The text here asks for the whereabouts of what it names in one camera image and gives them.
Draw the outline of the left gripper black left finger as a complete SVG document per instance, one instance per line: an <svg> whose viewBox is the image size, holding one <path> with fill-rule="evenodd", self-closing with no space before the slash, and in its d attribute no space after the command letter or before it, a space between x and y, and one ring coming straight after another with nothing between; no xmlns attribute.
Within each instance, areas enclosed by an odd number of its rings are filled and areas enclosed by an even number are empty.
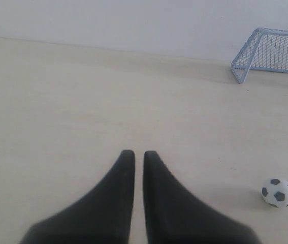
<svg viewBox="0 0 288 244"><path fill-rule="evenodd" d="M31 226L21 243L128 243L134 186L135 153L123 150L91 191Z"/></svg>

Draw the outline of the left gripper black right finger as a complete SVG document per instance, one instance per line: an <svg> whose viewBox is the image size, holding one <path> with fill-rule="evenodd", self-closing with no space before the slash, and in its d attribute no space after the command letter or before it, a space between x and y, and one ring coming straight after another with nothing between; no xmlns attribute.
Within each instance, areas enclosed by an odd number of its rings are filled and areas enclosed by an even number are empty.
<svg viewBox="0 0 288 244"><path fill-rule="evenodd" d="M148 243L256 243L257 235L189 192L155 151L144 154L143 201Z"/></svg>

